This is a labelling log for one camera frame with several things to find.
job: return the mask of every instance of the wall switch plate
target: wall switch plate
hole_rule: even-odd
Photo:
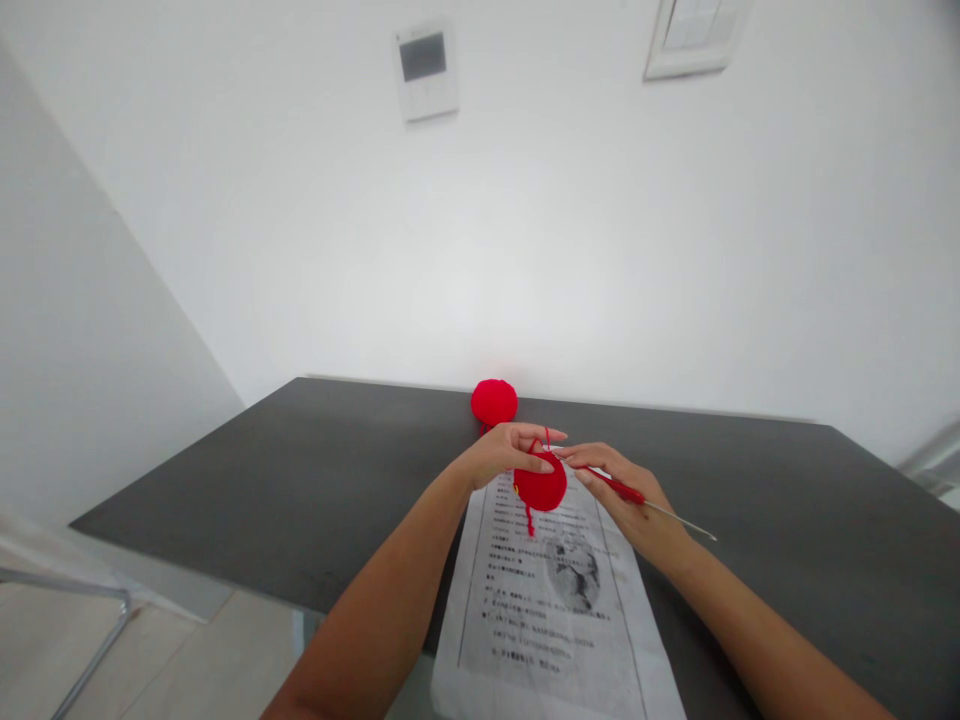
[[[404,120],[422,120],[460,107],[450,20],[441,18],[394,33],[393,58]]]
[[[752,0],[662,0],[644,79],[723,70],[751,5]]]

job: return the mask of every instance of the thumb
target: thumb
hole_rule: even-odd
[[[582,468],[574,472],[574,475],[577,476],[577,480],[583,484],[587,491],[597,499],[597,502],[606,508],[610,517],[616,520],[623,514],[626,503],[603,480],[593,475],[589,470]]]
[[[520,470],[528,470],[535,473],[552,473],[553,465],[548,463],[546,460],[538,458],[536,455],[527,455],[527,453],[522,453],[519,450],[516,451],[516,460],[515,468]]]

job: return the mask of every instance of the red yarn ball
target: red yarn ball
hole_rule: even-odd
[[[553,465],[553,472],[534,473],[529,470],[514,470],[513,485],[517,495],[527,505],[540,512],[555,509],[567,493],[567,473],[557,456],[550,452],[534,453]]]
[[[470,397],[470,408],[484,425],[510,422],[517,414],[517,391],[506,380],[481,380]]]

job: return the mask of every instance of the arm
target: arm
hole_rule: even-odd
[[[546,439],[544,428],[498,425],[430,484],[337,601],[262,720],[386,714],[420,655],[470,493],[509,468],[552,472],[526,454],[535,439]]]
[[[651,502],[673,511],[649,470],[606,445],[577,445],[557,454],[574,468],[602,468]],[[624,502],[606,483],[584,470],[576,475],[637,552],[669,578],[710,628],[765,718],[892,720],[863,688],[694,542],[680,523]]]

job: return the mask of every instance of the forearm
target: forearm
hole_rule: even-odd
[[[416,663],[471,486],[430,484],[320,626],[264,718],[383,717]]]
[[[706,549],[669,577],[768,720],[892,718]]]

